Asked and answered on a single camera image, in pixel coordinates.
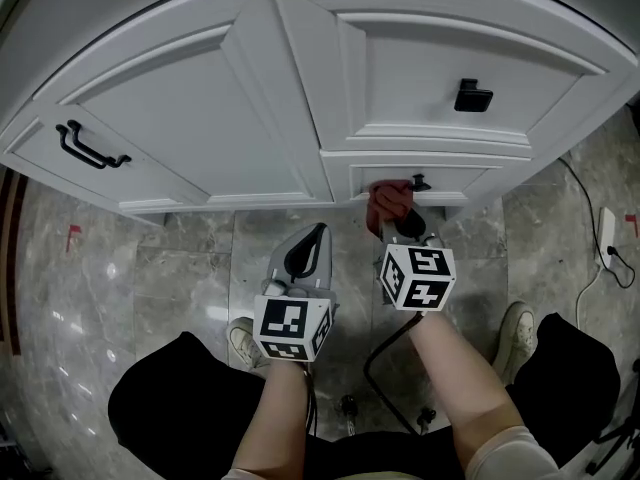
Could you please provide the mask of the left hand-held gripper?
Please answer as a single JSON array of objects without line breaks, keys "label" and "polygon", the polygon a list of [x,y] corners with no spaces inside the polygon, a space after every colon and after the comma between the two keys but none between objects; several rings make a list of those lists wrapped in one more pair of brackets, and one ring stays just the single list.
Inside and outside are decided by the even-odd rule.
[{"label": "left hand-held gripper", "polygon": [[335,321],[332,236],[309,225],[273,251],[262,293],[254,299],[253,338],[269,359],[314,362]]}]

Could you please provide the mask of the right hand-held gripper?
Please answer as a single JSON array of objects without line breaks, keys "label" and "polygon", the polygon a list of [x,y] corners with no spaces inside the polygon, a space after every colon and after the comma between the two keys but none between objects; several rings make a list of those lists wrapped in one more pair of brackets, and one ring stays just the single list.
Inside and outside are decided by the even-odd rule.
[{"label": "right hand-held gripper", "polygon": [[396,310],[441,311],[455,285],[453,251],[432,232],[422,237],[425,232],[426,223],[415,209],[382,224],[379,281]]}]

